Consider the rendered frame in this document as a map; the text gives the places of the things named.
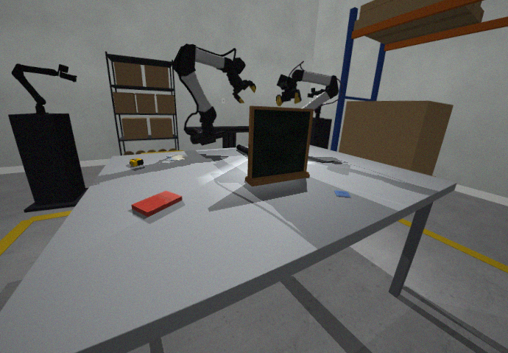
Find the red flat block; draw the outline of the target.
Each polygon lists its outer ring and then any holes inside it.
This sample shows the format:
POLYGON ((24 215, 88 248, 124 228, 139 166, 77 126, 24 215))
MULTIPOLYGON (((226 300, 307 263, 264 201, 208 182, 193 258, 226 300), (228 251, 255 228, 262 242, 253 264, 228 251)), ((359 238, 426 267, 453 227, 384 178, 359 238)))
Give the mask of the red flat block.
POLYGON ((153 195, 150 198, 134 203, 131 206, 133 210, 150 217, 180 201, 182 201, 182 196, 164 191, 153 195))

